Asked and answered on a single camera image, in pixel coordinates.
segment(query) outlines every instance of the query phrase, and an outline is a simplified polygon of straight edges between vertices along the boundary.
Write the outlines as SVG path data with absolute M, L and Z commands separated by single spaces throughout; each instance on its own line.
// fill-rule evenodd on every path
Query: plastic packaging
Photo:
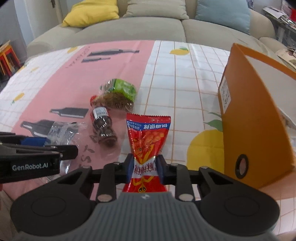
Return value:
M 48 135 L 45 145 L 76 145 L 79 146 L 79 139 L 84 135 L 87 125 L 84 123 L 54 122 Z M 48 177 L 41 177 L 41 182 L 48 183 L 68 173 L 72 160 L 60 162 L 60 173 Z
M 170 116 L 127 114 L 128 138 L 135 157 L 133 174 L 126 192 L 161 192 L 155 157 L 162 149 L 170 128 Z
M 100 87 L 98 95 L 92 97 L 91 106 L 132 112 L 136 96 L 134 85 L 121 79 L 112 79 Z
M 112 119 L 105 107 L 96 107 L 91 112 L 91 120 L 98 136 L 99 144 L 113 147 L 117 142 L 117 136 L 112 129 Z

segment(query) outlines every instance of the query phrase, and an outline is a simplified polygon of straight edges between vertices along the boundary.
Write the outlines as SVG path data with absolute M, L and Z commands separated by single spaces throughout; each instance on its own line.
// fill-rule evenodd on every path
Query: snack packet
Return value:
M 134 85 L 121 80 L 112 79 L 100 87 L 99 95 L 92 99 L 91 105 L 95 107 L 104 106 L 110 109 L 133 111 L 133 104 L 137 91 Z
M 170 116 L 148 116 L 127 114 L 128 138 L 134 168 L 130 183 L 123 188 L 125 192 L 166 191 L 160 183 L 155 157 L 163 147 L 170 128 Z

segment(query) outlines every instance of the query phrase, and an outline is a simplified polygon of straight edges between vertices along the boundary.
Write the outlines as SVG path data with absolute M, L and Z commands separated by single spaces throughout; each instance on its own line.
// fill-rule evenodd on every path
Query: white sticker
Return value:
M 109 116 L 108 111 L 105 107 L 97 107 L 93 110 L 94 116 Z
M 230 92 L 228 89 L 227 81 L 225 76 L 222 79 L 222 83 L 219 88 L 220 95 L 221 95 L 221 101 L 222 101 L 222 108 L 223 108 L 223 114 L 227 110 L 229 103 L 231 101 Z

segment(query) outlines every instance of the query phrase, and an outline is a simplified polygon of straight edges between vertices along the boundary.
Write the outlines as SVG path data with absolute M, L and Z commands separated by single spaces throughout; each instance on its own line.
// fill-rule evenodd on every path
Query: sofa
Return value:
M 188 42 L 230 50 L 239 43 L 277 61 L 275 52 L 285 48 L 276 41 L 271 21 L 250 9 L 250 35 L 204 21 L 195 20 L 197 0 L 185 0 L 187 20 L 160 17 L 122 18 L 127 11 L 127 0 L 117 0 L 120 18 L 91 25 L 86 28 L 61 27 L 50 29 L 27 46 L 27 55 L 59 50 L 78 45 L 118 40 L 171 40 Z

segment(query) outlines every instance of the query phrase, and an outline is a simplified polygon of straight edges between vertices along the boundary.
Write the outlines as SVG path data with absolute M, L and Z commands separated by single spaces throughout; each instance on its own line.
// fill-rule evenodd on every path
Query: blue pillow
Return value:
M 246 0 L 198 0 L 195 19 L 250 34 L 250 14 Z

